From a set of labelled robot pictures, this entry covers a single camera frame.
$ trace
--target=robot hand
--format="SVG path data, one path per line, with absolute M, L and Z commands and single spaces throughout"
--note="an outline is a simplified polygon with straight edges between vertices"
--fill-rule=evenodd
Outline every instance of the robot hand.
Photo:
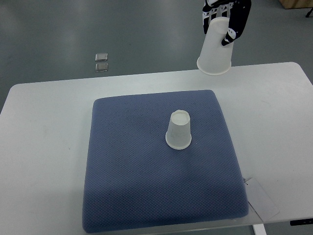
M 203 7 L 203 29 L 206 34 L 209 21 L 205 16 L 207 16 L 210 11 L 216 12 L 216 9 L 221 5 L 230 6 L 231 4 L 232 8 L 230 9 L 228 32 L 222 40 L 223 46 L 232 43 L 241 36 L 249 16 L 251 0 L 205 0 Z

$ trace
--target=white table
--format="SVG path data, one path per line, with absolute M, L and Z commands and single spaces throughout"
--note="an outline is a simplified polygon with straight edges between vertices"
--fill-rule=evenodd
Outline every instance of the white table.
M 0 114 L 0 234 L 85 234 L 82 203 L 93 102 L 102 97 L 211 89 L 244 178 L 279 208 L 265 222 L 313 217 L 313 86 L 295 63 L 19 84 Z M 260 224 L 236 220 L 137 229 L 144 234 Z

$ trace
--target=blue mat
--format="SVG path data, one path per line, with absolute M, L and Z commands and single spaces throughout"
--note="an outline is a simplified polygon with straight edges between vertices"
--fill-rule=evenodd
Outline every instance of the blue mat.
M 165 141 L 186 110 L 192 141 Z M 248 203 L 219 103 L 210 90 L 94 102 L 83 202 L 87 233 L 243 217 Z

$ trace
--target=upside-down cup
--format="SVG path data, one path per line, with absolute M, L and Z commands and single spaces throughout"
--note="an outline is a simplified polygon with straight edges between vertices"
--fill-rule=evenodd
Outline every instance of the upside-down cup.
M 165 134 L 166 143 L 173 149 L 182 150 L 191 143 L 190 116 L 184 110 L 176 110 Z
M 202 46 L 197 66 L 200 71 L 208 75 L 221 75 L 231 67 L 231 55 L 234 43 L 222 46 L 228 31 L 229 18 L 214 18 L 209 25 L 206 37 Z

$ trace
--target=gray floor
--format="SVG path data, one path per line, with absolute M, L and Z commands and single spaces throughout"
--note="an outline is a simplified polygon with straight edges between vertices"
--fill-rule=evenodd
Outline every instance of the gray floor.
M 0 110 L 18 83 L 197 69 L 203 0 L 0 0 Z M 313 82 L 313 14 L 278 0 L 252 0 L 232 65 L 297 62 Z M 96 53 L 109 71 L 95 72 Z M 312 234 L 313 226 L 266 225 L 269 235 Z M 195 235 L 250 235 L 252 227 Z

